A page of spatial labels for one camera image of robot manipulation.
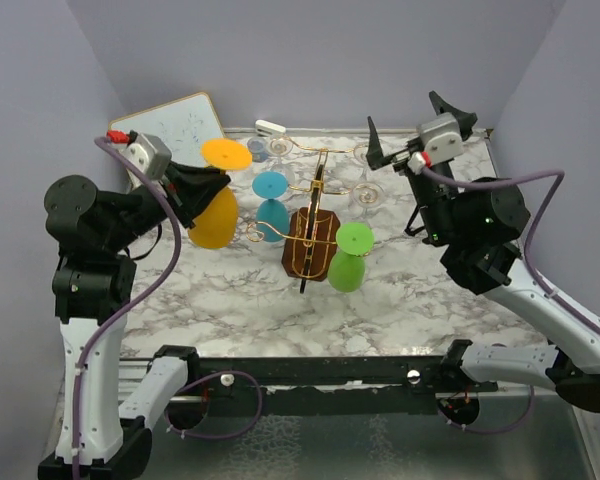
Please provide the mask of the orange plastic goblet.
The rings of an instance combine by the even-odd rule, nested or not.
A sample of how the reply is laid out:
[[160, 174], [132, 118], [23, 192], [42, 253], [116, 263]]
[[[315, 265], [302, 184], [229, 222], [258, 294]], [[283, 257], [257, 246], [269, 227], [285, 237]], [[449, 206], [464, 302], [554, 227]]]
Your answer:
[[[228, 138], [205, 142], [201, 155], [208, 167], [223, 173], [247, 169], [252, 154], [242, 144]], [[194, 219], [195, 226], [188, 230], [192, 243], [206, 249], [221, 249], [234, 238], [238, 221], [238, 202], [229, 186], [223, 187], [210, 205]]]

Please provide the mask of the clear wine glass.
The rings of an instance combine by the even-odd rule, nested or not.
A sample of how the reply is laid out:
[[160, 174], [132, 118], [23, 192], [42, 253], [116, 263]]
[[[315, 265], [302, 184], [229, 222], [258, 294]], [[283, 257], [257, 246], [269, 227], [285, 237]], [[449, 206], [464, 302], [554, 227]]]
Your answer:
[[359, 182], [350, 191], [349, 207], [354, 217], [366, 222], [368, 214], [377, 210], [385, 200], [384, 189], [374, 182]]
[[358, 144], [353, 149], [353, 156], [357, 164], [362, 168], [362, 173], [359, 178], [361, 182], [368, 180], [368, 173], [370, 171], [370, 167], [367, 161], [368, 145], [366, 143]]
[[293, 149], [292, 142], [284, 137], [272, 137], [267, 141], [265, 148], [273, 159], [270, 170], [283, 175], [289, 185], [294, 185], [296, 181], [295, 173], [285, 160]]

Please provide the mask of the blue plastic goblet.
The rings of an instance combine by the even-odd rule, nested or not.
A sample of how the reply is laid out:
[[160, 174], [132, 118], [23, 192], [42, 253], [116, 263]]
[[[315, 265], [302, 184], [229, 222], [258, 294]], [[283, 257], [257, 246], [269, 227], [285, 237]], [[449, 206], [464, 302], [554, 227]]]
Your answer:
[[256, 229], [263, 234], [263, 240], [276, 243], [284, 239], [279, 233], [289, 233], [289, 213], [279, 198], [286, 192], [286, 177], [275, 171], [258, 174], [252, 182], [254, 193], [263, 199], [256, 212]]

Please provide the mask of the green plastic goblet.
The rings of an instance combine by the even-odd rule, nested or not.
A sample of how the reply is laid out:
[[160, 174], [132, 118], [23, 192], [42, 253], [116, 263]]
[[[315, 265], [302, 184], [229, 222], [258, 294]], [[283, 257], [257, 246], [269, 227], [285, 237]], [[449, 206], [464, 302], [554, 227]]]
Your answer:
[[350, 293], [360, 288], [365, 275], [364, 257], [371, 252], [374, 234], [359, 222], [342, 225], [336, 232], [337, 252], [329, 265], [327, 280], [337, 291]]

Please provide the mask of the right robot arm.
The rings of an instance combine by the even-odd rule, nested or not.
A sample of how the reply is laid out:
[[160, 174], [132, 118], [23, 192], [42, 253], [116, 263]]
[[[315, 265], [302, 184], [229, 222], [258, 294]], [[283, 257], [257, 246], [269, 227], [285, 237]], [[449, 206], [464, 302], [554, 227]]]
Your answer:
[[425, 243], [441, 247], [441, 263], [459, 287], [513, 312], [548, 340], [543, 347], [503, 347], [455, 340], [439, 367], [441, 383], [461, 391], [469, 385], [504, 381], [555, 392], [562, 400], [600, 413], [600, 317], [561, 292], [532, 264], [531, 241], [544, 214], [526, 207], [520, 187], [553, 178], [548, 170], [518, 178], [458, 181], [451, 162], [462, 155], [478, 117], [429, 94], [435, 117], [393, 153], [384, 152], [370, 123], [369, 167], [390, 166], [405, 176], [423, 221]]

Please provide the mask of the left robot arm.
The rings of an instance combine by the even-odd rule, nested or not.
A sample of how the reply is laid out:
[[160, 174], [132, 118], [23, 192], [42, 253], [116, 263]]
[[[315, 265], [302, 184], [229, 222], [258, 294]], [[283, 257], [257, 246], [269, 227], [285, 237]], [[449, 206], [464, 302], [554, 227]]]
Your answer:
[[47, 190], [46, 230], [59, 244], [52, 291], [66, 393], [60, 437], [38, 478], [135, 479], [144, 472], [162, 411], [176, 392], [198, 388], [201, 371], [194, 348], [164, 347], [136, 390], [119, 399], [126, 314], [146, 297], [131, 295], [136, 262], [125, 250], [164, 220], [193, 227], [229, 183], [221, 170], [169, 163], [158, 184], [127, 194], [100, 190], [81, 175]]

